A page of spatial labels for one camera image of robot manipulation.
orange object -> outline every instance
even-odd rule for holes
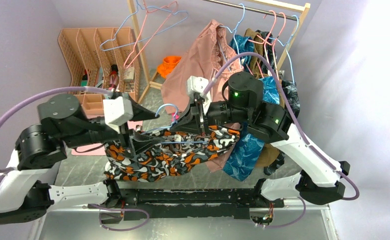
[[[156,71],[161,75],[161,77],[166,78],[167,75],[173,71],[181,58],[181,56],[166,56],[162,60],[162,64],[156,68]]]

white wall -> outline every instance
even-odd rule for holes
[[[67,28],[99,28],[99,27],[119,27],[123,20],[130,14],[126,0],[52,0],[59,15],[62,18]],[[148,6],[164,6],[172,0],[146,0]],[[246,7],[258,8],[262,10],[276,10],[275,8],[266,7],[263,5],[247,2],[244,0],[223,0],[223,2],[239,4],[243,3]],[[304,5],[306,2],[311,3],[311,10],[308,18],[305,21],[305,26],[314,15],[314,12],[319,7],[321,0],[285,0],[287,3]],[[155,36],[146,47],[146,58],[151,68],[156,68],[158,64],[162,63],[165,56],[177,55],[181,56],[192,45],[199,33],[212,20],[215,19],[219,23],[233,29],[237,22],[241,19],[243,11],[241,9],[223,6],[202,0],[178,0],[179,10],[186,10],[189,12],[189,17],[184,22],[175,26],[174,28]],[[294,12],[285,10],[286,15],[293,15]],[[168,15],[167,12],[157,11],[150,14],[146,20],[146,27],[142,32],[143,38],[152,36],[160,24]],[[140,11],[137,14],[139,25],[142,26],[145,12]],[[164,25],[164,28],[173,25],[184,18],[183,13],[178,13],[172,16]],[[254,31],[259,29],[262,31],[269,31],[274,17],[268,16],[263,20],[263,15],[255,12],[247,11],[245,18],[240,24],[237,33],[243,35],[247,28]],[[273,34],[276,36],[283,25],[283,20],[278,18]],[[131,19],[125,24],[131,27]],[[286,28],[282,33],[280,39],[287,41],[291,35],[292,30],[296,26],[295,21],[288,20]],[[305,28],[302,28],[299,36],[303,35]],[[277,52],[282,52],[279,44],[276,46]]]
[[[34,94],[70,84],[70,72],[57,42],[62,26],[50,1],[0,0],[0,116]],[[7,165],[20,132],[36,122],[34,104],[2,128],[0,168]],[[45,180],[52,182],[55,176],[52,172]],[[31,226],[31,223],[0,226],[0,239],[27,239]]]
[[[323,1],[298,40],[301,126],[360,188],[331,204],[339,237],[390,240],[390,1]]]

camouflage garment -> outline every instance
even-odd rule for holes
[[[210,136],[167,130],[149,133],[162,136],[165,142],[206,142],[157,144],[144,153],[130,157],[129,150],[118,142],[105,145],[107,178],[125,181],[155,182],[166,176],[181,176],[195,165],[226,153],[239,140],[239,132],[210,126]]]

